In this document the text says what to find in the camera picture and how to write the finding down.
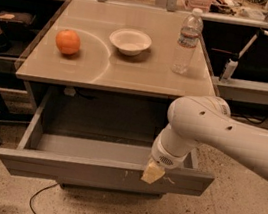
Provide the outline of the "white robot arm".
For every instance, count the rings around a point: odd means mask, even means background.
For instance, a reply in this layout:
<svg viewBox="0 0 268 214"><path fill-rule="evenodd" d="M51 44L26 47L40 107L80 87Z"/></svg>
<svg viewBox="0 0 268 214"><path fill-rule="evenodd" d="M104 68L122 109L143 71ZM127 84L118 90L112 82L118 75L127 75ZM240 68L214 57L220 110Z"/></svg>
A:
<svg viewBox="0 0 268 214"><path fill-rule="evenodd" d="M152 144L141 179L152 184L205 143L268 181L268 130L231 118L226 101L215 96L185 96L168 107L168 124Z"/></svg>

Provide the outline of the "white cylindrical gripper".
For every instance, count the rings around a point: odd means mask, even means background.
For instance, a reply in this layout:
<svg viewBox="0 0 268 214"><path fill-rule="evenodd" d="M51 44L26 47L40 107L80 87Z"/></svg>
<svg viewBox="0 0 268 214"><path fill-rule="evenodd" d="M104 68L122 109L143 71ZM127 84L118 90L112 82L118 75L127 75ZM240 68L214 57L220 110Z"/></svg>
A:
<svg viewBox="0 0 268 214"><path fill-rule="evenodd" d="M152 184L164 176L165 169L180 167L188 153L197 146L198 142L180 136L171 125L167 125L152 144L152 158L143 170L142 181Z"/></svg>

